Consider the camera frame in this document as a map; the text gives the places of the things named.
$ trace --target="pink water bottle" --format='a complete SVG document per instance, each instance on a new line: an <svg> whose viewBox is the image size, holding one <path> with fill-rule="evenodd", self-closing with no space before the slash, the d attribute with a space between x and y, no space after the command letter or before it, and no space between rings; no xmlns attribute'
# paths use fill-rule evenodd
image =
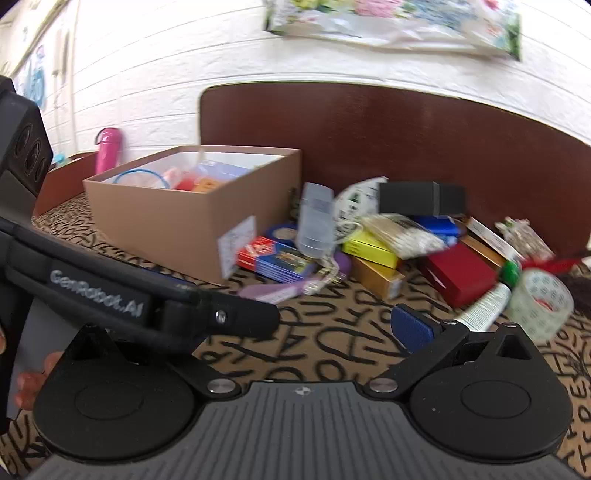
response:
<svg viewBox="0 0 591 480"><path fill-rule="evenodd" d="M99 151L96 153L97 175L117 165L122 141L123 135L118 128L104 128L97 134L95 138L95 145L99 146Z"/></svg>

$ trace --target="clear tape roll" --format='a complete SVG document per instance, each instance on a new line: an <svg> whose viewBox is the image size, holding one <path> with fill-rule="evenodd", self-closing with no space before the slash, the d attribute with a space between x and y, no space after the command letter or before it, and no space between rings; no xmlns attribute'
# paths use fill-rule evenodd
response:
<svg viewBox="0 0 591 480"><path fill-rule="evenodd" d="M538 268L525 270L506 315L518 323L535 343L547 342L573 313L569 289L555 276Z"/></svg>

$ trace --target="blue ring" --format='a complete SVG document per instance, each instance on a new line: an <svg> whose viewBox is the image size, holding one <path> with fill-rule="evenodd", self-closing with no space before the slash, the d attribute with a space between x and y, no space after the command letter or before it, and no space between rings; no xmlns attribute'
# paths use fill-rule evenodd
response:
<svg viewBox="0 0 591 480"><path fill-rule="evenodd" d="M133 168L132 170L126 170L123 173L117 175L113 180L113 183L119 183L119 179L128 173L151 173L152 175L158 177L158 179L164 184L165 189L170 190L170 183L168 183L160 173L156 173L153 170L147 170L146 168Z"/></svg>

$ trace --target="brown box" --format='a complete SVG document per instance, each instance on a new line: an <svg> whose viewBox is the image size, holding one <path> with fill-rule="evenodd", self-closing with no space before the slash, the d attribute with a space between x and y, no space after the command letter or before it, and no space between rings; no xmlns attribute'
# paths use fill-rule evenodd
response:
<svg viewBox="0 0 591 480"><path fill-rule="evenodd" d="M500 269L505 265L505 258L500 256L494 250L488 248L485 244L478 241L476 238L466 235L460 238L460 241L464 243L471 250L476 252L486 262L486 264L494 270Z"/></svg>
<svg viewBox="0 0 591 480"><path fill-rule="evenodd" d="M366 290L386 301L398 296L404 280L404 275L398 270L358 257L351 257L351 262L351 277Z"/></svg>
<svg viewBox="0 0 591 480"><path fill-rule="evenodd" d="M103 183L154 160L202 149L278 158L207 193ZM175 147L84 181L95 225L129 253L200 280L221 284L236 253L286 220L290 190L300 187L301 152L290 148Z"/></svg>
<svg viewBox="0 0 591 480"><path fill-rule="evenodd" d="M82 181L95 174L96 152L72 155L71 162L47 173L35 202L38 217L84 191Z"/></svg>

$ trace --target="red object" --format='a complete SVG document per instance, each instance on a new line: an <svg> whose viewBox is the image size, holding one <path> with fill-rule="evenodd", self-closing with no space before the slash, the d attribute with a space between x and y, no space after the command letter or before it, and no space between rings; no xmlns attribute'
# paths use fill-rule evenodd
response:
<svg viewBox="0 0 591 480"><path fill-rule="evenodd" d="M122 142L123 135L118 128L104 128L97 134L95 138L95 144L99 146L99 151L96 153L97 175L117 166Z"/></svg>
<svg viewBox="0 0 591 480"><path fill-rule="evenodd" d="M536 262L534 260L528 259L521 264L521 268L523 270L526 268L539 268L540 270L545 270L546 272L552 273L553 275L560 275L562 273L570 272L571 268L588 256L589 253L586 251L585 253L576 255L572 258L552 258L546 262Z"/></svg>
<svg viewBox="0 0 591 480"><path fill-rule="evenodd" d="M454 308L478 300L496 283L496 272L464 244L429 255L419 270Z"/></svg>
<svg viewBox="0 0 591 480"><path fill-rule="evenodd" d="M180 182L175 186L171 185L174 190L193 190L195 182L199 179L198 175L192 171L186 171L183 173Z"/></svg>
<svg viewBox="0 0 591 480"><path fill-rule="evenodd" d="M238 252L236 264L239 267L254 271L256 269L257 257L261 255L272 255L274 253L275 242L264 236L259 236Z"/></svg>

